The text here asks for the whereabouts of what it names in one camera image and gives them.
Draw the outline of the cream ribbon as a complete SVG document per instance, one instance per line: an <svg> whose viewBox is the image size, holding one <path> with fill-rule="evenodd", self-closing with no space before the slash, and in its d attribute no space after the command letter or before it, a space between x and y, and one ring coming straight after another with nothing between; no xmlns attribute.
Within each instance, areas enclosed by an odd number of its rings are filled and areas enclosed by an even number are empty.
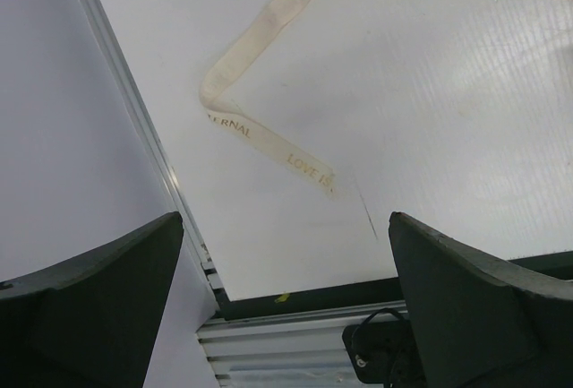
<svg viewBox="0 0 573 388"><path fill-rule="evenodd" d="M329 197L472 109L489 122L536 99L526 67L572 0L270 0L209 69L211 120Z"/></svg>

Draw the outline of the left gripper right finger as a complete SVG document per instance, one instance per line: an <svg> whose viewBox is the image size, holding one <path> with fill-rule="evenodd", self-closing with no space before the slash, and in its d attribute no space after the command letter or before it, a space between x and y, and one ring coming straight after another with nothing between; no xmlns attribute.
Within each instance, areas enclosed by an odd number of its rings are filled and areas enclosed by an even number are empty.
<svg viewBox="0 0 573 388"><path fill-rule="evenodd" d="M570 387L572 284L403 213L389 242L430 387Z"/></svg>

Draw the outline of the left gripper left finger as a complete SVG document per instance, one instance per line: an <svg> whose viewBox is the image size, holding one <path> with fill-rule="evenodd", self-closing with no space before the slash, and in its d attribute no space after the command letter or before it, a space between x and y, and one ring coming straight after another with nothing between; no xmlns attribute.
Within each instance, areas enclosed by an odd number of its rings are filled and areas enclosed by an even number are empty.
<svg viewBox="0 0 573 388"><path fill-rule="evenodd" d="M141 387L184 238L170 212L1 284L3 387Z"/></svg>

